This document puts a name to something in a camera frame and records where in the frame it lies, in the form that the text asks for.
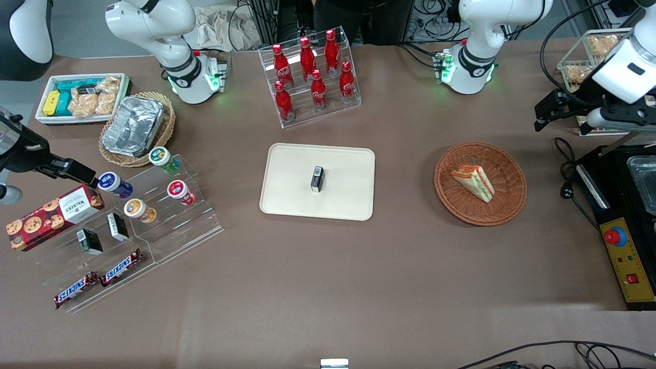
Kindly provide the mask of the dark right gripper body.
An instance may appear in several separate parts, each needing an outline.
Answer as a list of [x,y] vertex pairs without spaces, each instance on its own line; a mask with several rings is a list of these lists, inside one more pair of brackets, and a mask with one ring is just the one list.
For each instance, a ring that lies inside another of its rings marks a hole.
[[1,169],[14,173],[32,171],[45,162],[49,143],[23,125],[23,117],[1,108]]

